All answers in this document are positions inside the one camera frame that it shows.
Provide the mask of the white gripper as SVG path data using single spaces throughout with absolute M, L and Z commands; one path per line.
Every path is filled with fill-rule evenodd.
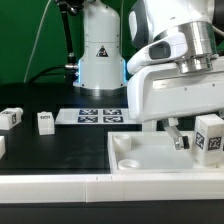
M 211 71 L 190 74 L 181 74 L 175 63 L 143 68 L 128 82 L 130 118 L 139 122 L 163 119 L 175 149 L 189 149 L 189 138 L 178 130 L 175 117 L 224 109 L 224 59 L 212 65 Z

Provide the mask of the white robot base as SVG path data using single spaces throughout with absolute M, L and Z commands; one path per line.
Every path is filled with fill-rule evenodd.
M 84 3 L 84 54 L 73 86 L 92 96 L 113 96 L 126 91 L 126 61 L 120 53 L 120 17 L 101 2 Z

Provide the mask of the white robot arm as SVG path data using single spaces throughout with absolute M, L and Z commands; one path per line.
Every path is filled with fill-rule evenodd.
M 178 117 L 224 108 L 224 0 L 138 0 L 129 14 L 138 52 L 127 63 L 130 117 L 160 120 L 177 149 L 188 138 Z

